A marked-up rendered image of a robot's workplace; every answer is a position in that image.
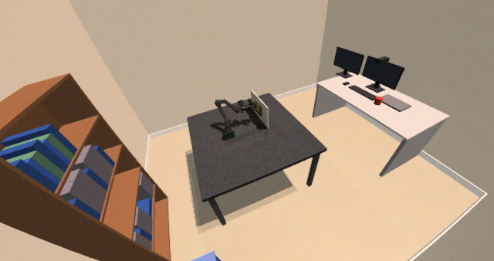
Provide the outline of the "grey wall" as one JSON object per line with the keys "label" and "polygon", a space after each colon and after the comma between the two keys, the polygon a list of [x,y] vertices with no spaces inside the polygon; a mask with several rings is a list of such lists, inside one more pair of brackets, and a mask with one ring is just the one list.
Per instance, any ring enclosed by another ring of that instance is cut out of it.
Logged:
{"label": "grey wall", "polygon": [[256,114],[259,116],[261,121],[269,129],[269,109],[268,109],[268,107],[260,100],[260,98],[252,91],[252,89],[251,89],[251,98],[252,98],[252,102],[256,101],[262,107],[262,116],[259,116],[257,113]]}

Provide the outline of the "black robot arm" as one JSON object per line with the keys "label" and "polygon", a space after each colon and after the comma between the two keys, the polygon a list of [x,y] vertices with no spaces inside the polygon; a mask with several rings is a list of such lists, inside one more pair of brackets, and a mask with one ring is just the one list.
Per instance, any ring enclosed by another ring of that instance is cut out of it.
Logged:
{"label": "black robot arm", "polygon": [[[223,111],[223,109],[221,107],[222,103],[225,103],[226,105],[231,107],[236,113],[239,113],[240,111],[241,111],[241,113],[243,113],[243,111],[246,110],[246,107],[244,106],[243,100],[238,101],[239,107],[232,105],[227,100],[216,100],[215,101],[216,107],[220,110],[220,112],[221,112],[221,114],[225,120],[225,132],[228,133],[228,132],[232,131],[231,127],[229,126],[231,121],[226,117],[225,112]],[[241,110],[240,110],[240,107],[241,107]],[[252,106],[248,106],[247,109],[248,109],[248,111],[254,111]]]}

